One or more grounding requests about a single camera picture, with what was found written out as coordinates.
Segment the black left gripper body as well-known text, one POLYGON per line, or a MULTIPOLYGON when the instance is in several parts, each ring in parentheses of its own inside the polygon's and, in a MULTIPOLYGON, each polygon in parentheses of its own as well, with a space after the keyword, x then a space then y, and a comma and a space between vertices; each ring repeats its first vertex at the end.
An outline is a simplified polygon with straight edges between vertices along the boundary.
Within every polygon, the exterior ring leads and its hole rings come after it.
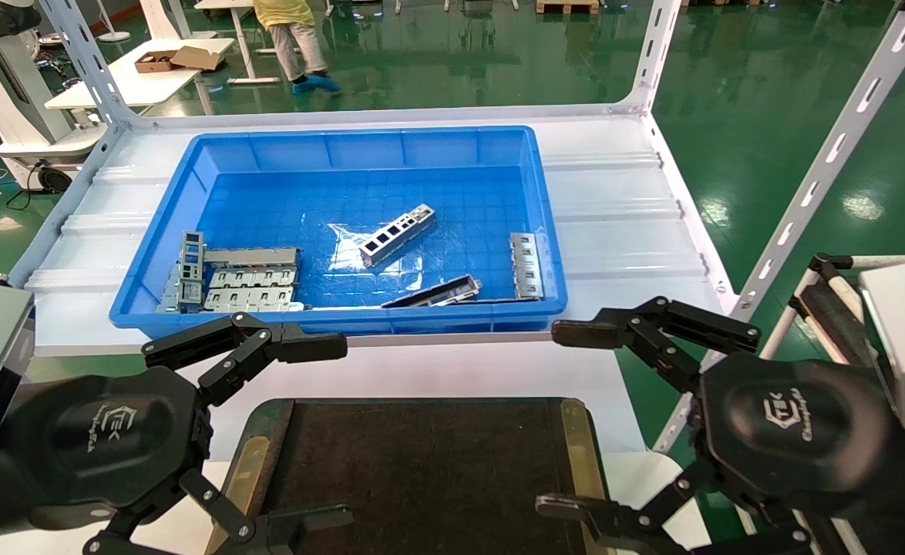
POLYGON ((2 446, 34 506, 164 512, 209 456, 210 411, 167 368, 35 384, 2 422, 2 446))

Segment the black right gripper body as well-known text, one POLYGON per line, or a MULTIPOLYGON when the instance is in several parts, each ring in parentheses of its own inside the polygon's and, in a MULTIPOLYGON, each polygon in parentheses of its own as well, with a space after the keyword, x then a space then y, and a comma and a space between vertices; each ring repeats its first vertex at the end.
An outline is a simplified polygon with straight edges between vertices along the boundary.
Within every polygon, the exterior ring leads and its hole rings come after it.
POLYGON ((728 355, 698 382, 704 445, 749 499, 827 516, 867 508, 897 419, 865 369, 728 355))

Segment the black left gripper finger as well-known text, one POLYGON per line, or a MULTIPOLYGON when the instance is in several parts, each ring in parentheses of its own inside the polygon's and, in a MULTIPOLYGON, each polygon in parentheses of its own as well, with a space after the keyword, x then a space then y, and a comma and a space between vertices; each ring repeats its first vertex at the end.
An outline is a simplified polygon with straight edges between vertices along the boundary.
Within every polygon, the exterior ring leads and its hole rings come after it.
MULTIPOLYGON (((267 513, 251 519, 195 469, 182 474, 179 485, 226 531, 227 539, 216 554, 295 554, 311 531, 353 523, 353 513, 346 503, 267 513)), ((139 523, 138 516, 116 514, 107 528, 86 542, 83 554, 167 554, 165 550, 131 541, 139 523)))
POLYGON ((220 355, 198 378, 198 391, 219 407, 272 362, 336 361, 348 354, 343 334, 308 334, 294 322, 268 324, 238 312, 143 345, 147 368, 179 370, 220 355))

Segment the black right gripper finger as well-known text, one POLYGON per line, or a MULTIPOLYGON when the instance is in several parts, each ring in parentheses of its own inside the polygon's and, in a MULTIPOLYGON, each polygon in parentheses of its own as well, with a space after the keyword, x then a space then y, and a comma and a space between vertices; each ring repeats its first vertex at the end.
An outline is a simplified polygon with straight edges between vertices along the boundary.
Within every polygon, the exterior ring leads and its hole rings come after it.
POLYGON ((664 486, 642 509, 589 496, 540 495, 541 516, 580 521, 594 544, 637 554, 809 554, 812 537, 776 498, 760 496, 724 465, 696 459, 675 481, 664 486), (763 533, 686 548, 664 530, 664 524, 704 489, 717 489, 739 508, 759 514, 768 524, 763 533))
POLYGON ((678 347, 674 338, 730 355, 754 352, 762 332, 684 302, 653 298, 630 309, 604 307, 587 321, 556 320, 551 336, 555 344, 570 348, 628 348, 678 392, 696 393, 700 362, 678 347))

